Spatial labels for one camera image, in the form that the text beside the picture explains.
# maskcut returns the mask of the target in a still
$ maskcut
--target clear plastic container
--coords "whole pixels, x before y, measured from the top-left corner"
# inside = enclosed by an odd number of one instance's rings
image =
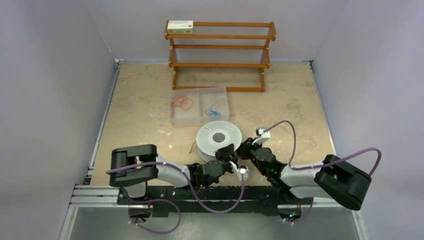
[[[172,90],[169,106],[172,125],[228,121],[230,117],[224,86]]]

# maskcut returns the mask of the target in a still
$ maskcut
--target blue wire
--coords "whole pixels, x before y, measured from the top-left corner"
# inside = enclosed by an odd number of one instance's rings
[[[212,107],[213,106],[215,106],[215,104],[213,104],[212,106],[210,106],[210,108],[209,109],[206,109],[204,112],[206,113],[206,115],[208,115],[208,116],[219,116],[219,115],[221,115],[221,113],[219,113],[219,112],[217,112],[217,111],[214,111],[214,110],[212,110]]]

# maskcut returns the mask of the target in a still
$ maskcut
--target spool hole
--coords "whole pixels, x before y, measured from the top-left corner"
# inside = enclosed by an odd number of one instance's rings
[[[212,136],[212,140],[217,143],[221,143],[225,140],[225,135],[223,133],[217,132]]]

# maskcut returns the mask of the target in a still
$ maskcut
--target wooden rail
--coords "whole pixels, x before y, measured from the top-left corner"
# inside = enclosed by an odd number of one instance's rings
[[[265,91],[265,69],[270,68],[270,41],[277,37],[274,22],[205,22],[195,21],[194,27],[247,27],[268,28],[266,35],[233,35],[233,34],[168,34],[166,21],[165,39],[169,40],[169,67],[173,68],[172,89],[210,88],[210,86],[177,86],[178,69],[180,67],[209,68],[258,68],[260,87],[226,87],[227,91],[263,92]],[[253,39],[265,40],[264,45],[219,45],[219,44],[175,44],[174,39]],[[260,63],[237,62],[178,62],[176,49],[232,49],[232,50],[262,50]]]

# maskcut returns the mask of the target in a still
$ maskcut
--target beige work surface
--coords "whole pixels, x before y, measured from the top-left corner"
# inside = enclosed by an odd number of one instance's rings
[[[105,171],[111,167],[116,148],[154,144],[165,159],[180,164],[205,163],[197,153],[189,154],[196,133],[204,124],[172,126],[169,121],[173,72],[166,64],[125,64],[122,66],[109,112],[104,123],[91,185],[109,185]],[[230,118],[243,135],[255,137],[257,127],[270,127],[280,120],[291,121],[297,134],[294,164],[322,161],[333,154],[333,146],[310,68],[305,64],[273,64],[265,70],[265,92],[227,92]],[[257,69],[182,68],[178,85],[258,86]],[[293,150],[293,133],[286,123],[271,130],[271,148],[286,163]],[[269,182],[249,160],[239,160],[250,169],[248,186]],[[152,180],[149,185],[170,185]],[[234,174],[219,179],[220,186],[239,186]]]

